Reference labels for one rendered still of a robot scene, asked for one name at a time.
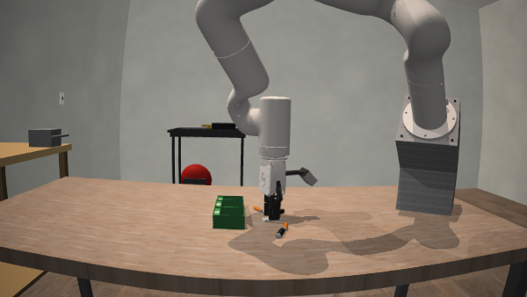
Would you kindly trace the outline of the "white domino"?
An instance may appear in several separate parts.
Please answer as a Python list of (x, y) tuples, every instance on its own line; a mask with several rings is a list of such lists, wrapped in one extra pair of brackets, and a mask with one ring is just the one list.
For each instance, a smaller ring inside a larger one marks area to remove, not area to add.
[[(263, 221), (263, 222), (274, 222), (274, 221), (270, 221), (270, 220), (269, 220), (269, 217), (262, 218), (262, 221)], [(282, 219), (280, 218), (279, 220), (275, 220), (275, 221), (282, 221)]]

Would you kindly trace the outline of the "green three-compartment tray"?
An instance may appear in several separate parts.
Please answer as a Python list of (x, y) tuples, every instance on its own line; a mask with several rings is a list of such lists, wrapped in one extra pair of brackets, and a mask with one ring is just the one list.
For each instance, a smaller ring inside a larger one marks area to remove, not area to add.
[[(214, 229), (245, 230), (245, 213), (243, 196), (218, 195), (213, 210)], [(243, 206), (243, 207), (229, 207)]]

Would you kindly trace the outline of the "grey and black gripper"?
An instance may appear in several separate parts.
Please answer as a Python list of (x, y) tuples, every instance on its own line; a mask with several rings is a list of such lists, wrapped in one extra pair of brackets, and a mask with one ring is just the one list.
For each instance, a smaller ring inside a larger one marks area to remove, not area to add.
[[(269, 158), (260, 156), (260, 158), (262, 160), (259, 190), (264, 194), (263, 215), (269, 216), (270, 221), (279, 220), (280, 203), (285, 195), (285, 160), (288, 157)], [(284, 193), (283, 195), (282, 192)]]

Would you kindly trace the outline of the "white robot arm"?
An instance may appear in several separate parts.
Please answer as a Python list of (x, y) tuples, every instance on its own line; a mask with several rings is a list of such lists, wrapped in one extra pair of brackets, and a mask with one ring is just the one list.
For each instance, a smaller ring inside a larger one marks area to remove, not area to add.
[[(251, 106), (248, 98), (264, 92), (269, 77), (240, 21), (243, 14), (272, 1), (199, 0), (195, 19), (234, 86), (227, 101), (232, 121), (243, 134), (258, 136), (258, 155), (283, 158), (290, 155), (291, 99), (263, 97), (259, 110)], [(442, 61), (451, 32), (438, 9), (426, 0), (315, 1), (393, 25), (408, 47), (403, 56), (410, 98), (403, 113), (405, 128), (425, 141), (442, 139), (453, 130), (457, 114), (445, 99)]]

